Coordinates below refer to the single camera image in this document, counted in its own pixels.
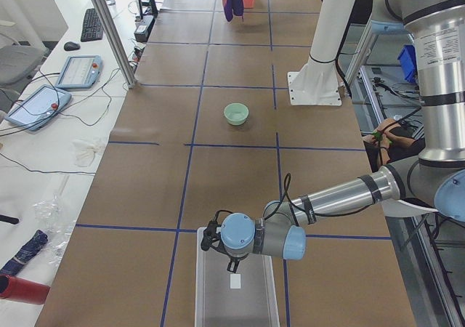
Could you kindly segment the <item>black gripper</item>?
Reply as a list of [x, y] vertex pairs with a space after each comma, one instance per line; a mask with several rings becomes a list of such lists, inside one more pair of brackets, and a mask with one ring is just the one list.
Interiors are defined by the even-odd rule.
[[227, 271], [229, 273], [236, 273], [238, 270], [240, 261], [246, 259], [248, 256], [248, 253], [231, 254], [229, 252], [226, 252], [226, 255], [230, 258], [230, 261], [227, 265]]

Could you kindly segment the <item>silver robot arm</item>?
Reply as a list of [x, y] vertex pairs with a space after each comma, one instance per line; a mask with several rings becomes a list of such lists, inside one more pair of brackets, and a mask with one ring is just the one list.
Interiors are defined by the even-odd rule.
[[464, 219], [464, 0], [373, 0], [373, 12], [413, 34], [425, 138], [408, 142], [387, 124], [374, 137], [388, 145], [373, 173], [294, 199], [282, 193], [257, 219], [228, 211], [211, 220], [201, 248], [226, 255], [229, 272], [250, 254], [300, 260], [307, 225], [386, 200], [415, 198]]

